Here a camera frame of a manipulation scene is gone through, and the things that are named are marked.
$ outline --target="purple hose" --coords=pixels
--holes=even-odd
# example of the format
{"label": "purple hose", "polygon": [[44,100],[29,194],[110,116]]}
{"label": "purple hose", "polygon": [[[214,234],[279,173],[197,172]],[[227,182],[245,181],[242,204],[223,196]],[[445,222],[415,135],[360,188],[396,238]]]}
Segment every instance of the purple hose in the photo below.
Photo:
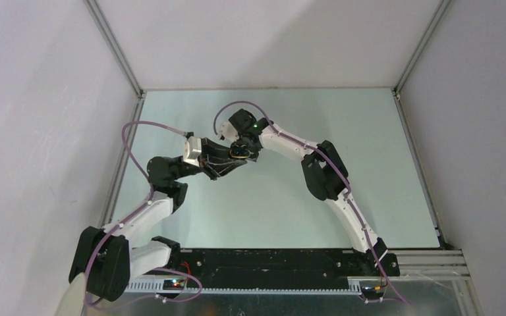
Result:
{"label": "purple hose", "polygon": [[[121,130],[121,139],[123,141],[123,147],[125,147],[125,150],[127,151],[129,157],[131,158],[132,162],[136,165],[136,167],[138,168],[138,170],[142,173],[142,175],[144,176],[144,178],[146,178],[148,180],[148,175],[146,174],[146,172],[144,171],[144,169],[140,166],[140,164],[138,163],[138,161],[136,160],[136,158],[134,157],[134,155],[132,154],[130,148],[129,148],[129,145],[128,145],[128,142],[127,142],[127,128],[129,128],[130,126],[132,125],[138,125],[138,124],[145,124],[145,125],[153,125],[153,126],[157,126],[157,127],[162,127],[166,130],[169,130],[170,132],[174,132],[176,134],[180,134],[181,136],[184,136],[186,133],[183,132],[182,130],[178,130],[176,128],[173,128],[173,127],[170,127],[170,126],[167,126],[167,125],[164,125],[164,124],[160,124],[160,123],[156,123],[156,122],[149,122],[149,121],[145,121],[145,120],[136,120],[136,121],[133,121],[133,122],[129,122],[127,124],[125,124],[123,126],[123,129]],[[154,188],[152,187],[152,185],[150,185],[150,192],[148,194],[148,200],[152,199],[152,195],[154,194]],[[122,219],[119,224],[125,224],[127,222],[129,222],[132,218],[134,218],[135,216],[137,216],[138,214],[140,214],[140,212],[142,212],[142,210],[148,205],[148,201],[143,203],[141,206],[137,207],[137,209],[135,209],[131,214],[127,215],[124,219]],[[94,264],[94,261],[96,260],[96,257],[98,256],[98,252],[99,250],[102,248],[102,246],[104,245],[104,243],[106,242],[106,240],[113,234],[115,233],[118,229],[119,229],[119,224],[116,224],[109,232],[107,232],[105,234],[105,236],[98,242],[97,246],[94,248],[93,252],[92,252],[92,255],[90,256],[90,259],[88,260],[88,264],[86,266],[86,270],[84,271],[84,275],[87,276],[86,277],[86,284],[88,285],[88,276],[90,275],[90,271],[92,270],[92,265]],[[199,294],[202,292],[202,284],[201,282],[195,278],[194,276],[192,275],[188,275],[187,273],[182,273],[182,272],[179,272],[179,271],[176,271],[176,270],[171,270],[171,269],[166,269],[166,268],[156,268],[154,269],[156,271],[165,271],[165,272],[169,272],[169,273],[173,273],[173,274],[176,274],[176,275],[181,275],[181,276],[184,276],[186,278],[190,278],[192,280],[194,280],[195,282],[197,282],[197,285],[199,286],[199,291],[191,296],[190,298],[186,298],[186,299],[183,299],[183,300],[173,300],[171,298],[164,298],[162,296],[160,296],[159,294],[150,294],[150,295],[145,295],[145,296],[140,296],[128,303],[125,303],[123,305],[120,305],[120,306],[117,306],[117,307],[112,307],[112,308],[107,308],[107,309],[104,309],[102,307],[98,307],[97,304],[99,304],[102,299],[98,299],[96,300],[95,302],[91,302],[90,299],[89,299],[89,296],[86,295],[84,296],[84,305],[86,307],[93,307],[95,309],[98,309],[98,310],[101,310],[101,311],[113,311],[113,310],[116,310],[116,309],[119,309],[119,308],[122,308],[124,306],[127,306],[128,304],[130,303],[134,303],[134,302],[137,302],[137,301],[140,301],[140,300],[143,300],[144,298],[162,298],[166,301],[170,301],[170,302],[187,302],[187,301],[190,301],[194,298],[196,298],[197,296],[199,296]]]}
{"label": "purple hose", "polygon": [[273,125],[272,121],[270,120],[270,118],[268,117],[267,113],[260,106],[258,106],[257,104],[255,104],[253,102],[249,102],[249,101],[234,101],[234,102],[226,104],[224,107],[222,107],[222,109],[220,109],[220,111],[218,111],[218,113],[216,113],[216,116],[214,116],[214,123],[213,123],[214,134],[218,135],[218,133],[216,132],[216,120],[218,119],[218,116],[220,115],[220,113],[222,113],[222,111],[224,111],[228,107],[230,107],[232,105],[235,105],[235,104],[240,104],[240,103],[249,104],[249,105],[252,105],[253,107],[257,108],[257,110],[259,110],[261,112],[261,114],[263,114],[263,116],[265,117],[265,119],[267,119],[267,121],[269,123],[269,126],[271,127],[271,129],[278,136],[282,136],[282,137],[286,138],[287,140],[290,140],[291,142],[294,142],[294,143],[296,143],[298,145],[301,145],[301,146],[305,146],[305,148],[308,148],[308,149],[311,149],[311,150],[315,151],[323,159],[325,159],[325,161],[327,162],[327,164],[329,166],[331,166],[331,168],[336,172],[337,176],[339,176],[339,178],[342,180],[342,182],[344,183],[344,185],[345,185],[345,187],[347,189],[347,191],[345,193],[345,198],[347,199],[347,203],[350,205],[350,207],[352,207],[352,210],[354,211],[354,214],[356,215],[356,217],[358,218],[358,221],[360,221],[360,224],[362,225],[362,230],[364,231],[364,233],[366,235],[368,245],[370,247],[372,255],[374,256],[374,258],[375,258],[375,260],[376,260],[376,262],[378,264],[379,270],[380,270],[381,274],[383,275],[383,278],[385,278],[385,280],[389,283],[389,286],[393,289],[393,291],[396,293],[396,295],[399,297],[399,299],[402,302],[404,302],[404,303],[406,303],[408,305],[412,305],[412,304],[410,304],[410,302],[406,298],[404,298],[399,293],[399,291],[396,289],[396,287],[389,280],[389,277],[387,276],[387,273],[385,273],[385,269],[383,269],[383,266],[381,265],[381,262],[379,261],[379,257],[375,253],[375,250],[374,250],[373,245],[372,245],[372,241],[370,239],[370,235],[368,234],[368,231],[366,229],[366,225],[365,225],[364,221],[362,220],[362,216],[360,215],[360,212],[354,206],[354,204],[348,199],[348,195],[352,192],[352,189],[350,187],[350,183],[348,182],[348,180],[346,179],[346,177],[340,172],[340,170],[338,169],[338,167],[333,163],[333,161],[331,161],[331,159],[329,157],[327,157],[327,155],[325,155],[322,151],[320,151],[316,147],[307,145],[304,142],[302,142],[301,140],[298,140],[297,138],[295,138],[293,136],[290,136],[290,135],[288,135],[286,133],[282,133],[282,132],[278,131],[276,129],[276,127],[274,127],[274,125]]}

